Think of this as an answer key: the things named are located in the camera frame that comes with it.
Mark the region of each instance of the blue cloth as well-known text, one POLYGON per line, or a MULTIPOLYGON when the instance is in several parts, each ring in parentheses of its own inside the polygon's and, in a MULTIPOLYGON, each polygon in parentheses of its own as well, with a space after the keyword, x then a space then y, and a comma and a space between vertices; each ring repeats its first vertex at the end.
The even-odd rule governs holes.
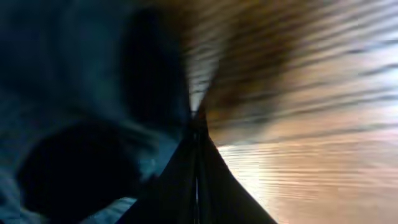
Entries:
MULTIPOLYGON (((61 160, 58 151, 69 153, 66 146, 84 149, 62 142, 79 136, 60 137, 82 124, 93 125, 78 129, 84 130, 79 141, 89 142, 91 133, 106 129, 92 134, 98 144, 88 146, 113 136, 117 147, 109 150, 119 150, 126 163, 137 165, 140 181, 162 173, 189 113, 178 43, 158 15, 123 0, 0 1, 0 220, 49 221, 46 214, 24 209, 26 189, 38 182, 24 179, 26 169, 28 174, 35 170, 26 163, 36 166, 32 157, 53 154, 61 160)), ((95 150, 87 152, 93 160, 95 150)), ((74 166, 75 155, 68 156, 65 166, 74 166)), ((94 163, 99 167, 104 161, 94 163)))

